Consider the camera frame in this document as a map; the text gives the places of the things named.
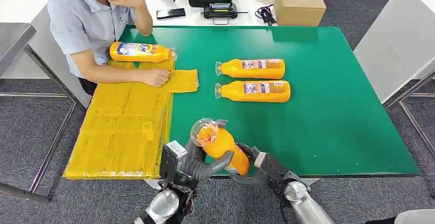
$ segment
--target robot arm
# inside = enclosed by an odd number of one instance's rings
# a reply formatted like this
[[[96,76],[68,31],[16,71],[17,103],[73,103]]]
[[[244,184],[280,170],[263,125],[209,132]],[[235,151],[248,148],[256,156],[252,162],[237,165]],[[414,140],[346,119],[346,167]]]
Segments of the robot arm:
[[[159,185],[162,190],[143,211],[134,224],[180,224],[193,211],[193,198],[199,181],[227,167],[234,152],[206,164],[202,148],[188,141],[186,149],[177,141],[163,146]]]
[[[258,169],[254,176],[232,175],[237,182],[251,186],[270,187],[283,207],[292,207],[300,224],[334,224],[325,210],[310,196],[311,188],[297,175],[286,169],[270,153],[244,144],[238,146]],[[185,150],[176,141],[163,146],[160,175],[162,191],[150,206],[134,221],[135,224],[182,223],[192,212],[195,190],[204,180],[228,166],[233,153],[225,153],[211,164],[205,164],[205,153],[188,142]]]
[[[297,175],[286,169],[270,153],[259,151],[256,147],[244,144],[238,146],[253,161],[258,169],[251,178],[232,176],[236,181],[250,185],[267,185],[280,198],[281,214],[284,206],[292,206],[300,224],[334,224],[326,211],[310,196],[311,188]]]

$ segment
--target floor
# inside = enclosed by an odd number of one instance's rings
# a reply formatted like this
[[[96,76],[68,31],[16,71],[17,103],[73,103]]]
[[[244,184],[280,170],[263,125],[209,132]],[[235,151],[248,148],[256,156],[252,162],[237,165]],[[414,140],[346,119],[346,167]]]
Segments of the floor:
[[[324,0],[322,26],[338,26],[354,48],[388,0]],[[435,92],[435,83],[424,87]],[[48,80],[0,80],[0,91],[58,92]],[[406,101],[435,141],[435,99]],[[29,188],[69,108],[66,99],[0,99],[0,181]],[[336,223],[364,223],[402,211],[435,208],[435,160],[400,107],[389,116],[421,175],[414,178],[320,179],[312,196]],[[1,223],[131,223],[156,191],[141,180],[65,180],[61,174],[84,113],[74,111],[38,192],[53,201],[41,205],[0,194]],[[292,212],[286,210],[289,220]],[[283,223],[278,200],[267,189],[214,179],[198,189],[189,223]]]

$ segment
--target bottle label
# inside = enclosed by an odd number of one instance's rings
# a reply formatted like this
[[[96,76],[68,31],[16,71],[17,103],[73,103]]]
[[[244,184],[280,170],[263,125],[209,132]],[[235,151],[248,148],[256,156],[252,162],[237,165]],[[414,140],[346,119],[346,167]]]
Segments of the bottle label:
[[[272,69],[281,66],[279,59],[265,60],[242,60],[242,68],[244,69]]]
[[[283,93],[285,92],[285,85],[284,82],[246,83],[243,84],[243,89],[246,94]]]
[[[156,45],[138,43],[120,43],[117,53],[124,56],[136,56],[143,54],[154,54]]]

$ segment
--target plastic bottle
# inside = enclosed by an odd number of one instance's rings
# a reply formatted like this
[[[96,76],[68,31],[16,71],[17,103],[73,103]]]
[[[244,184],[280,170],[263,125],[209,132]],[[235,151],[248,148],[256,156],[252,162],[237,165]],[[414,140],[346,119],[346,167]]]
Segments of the plastic bottle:
[[[285,64],[282,59],[239,60],[226,63],[216,62],[216,75],[229,75],[233,78],[281,79]]]
[[[110,46],[110,56],[118,62],[153,62],[176,60],[175,49],[159,45],[114,42]]]
[[[218,127],[212,119],[203,118],[195,122],[190,130],[190,139],[214,159],[221,157],[226,151],[233,151],[234,156],[225,170],[232,174],[248,173],[250,164],[248,157],[235,144],[231,134]]]
[[[223,86],[217,83],[214,94],[232,101],[285,103],[290,99],[290,84],[284,80],[235,81]]]

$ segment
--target green tabletop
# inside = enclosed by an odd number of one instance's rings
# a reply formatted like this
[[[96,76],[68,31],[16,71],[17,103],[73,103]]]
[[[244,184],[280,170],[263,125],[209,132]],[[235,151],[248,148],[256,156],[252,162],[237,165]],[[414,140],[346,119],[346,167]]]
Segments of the green tabletop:
[[[195,121],[220,118],[236,142],[302,177],[419,173],[339,28],[172,26],[143,37],[127,27],[120,41],[176,48],[177,69],[198,69],[199,90],[174,94],[170,139],[182,145]],[[290,100],[215,99],[215,83],[235,80],[216,76],[215,62],[233,58],[283,58]]]

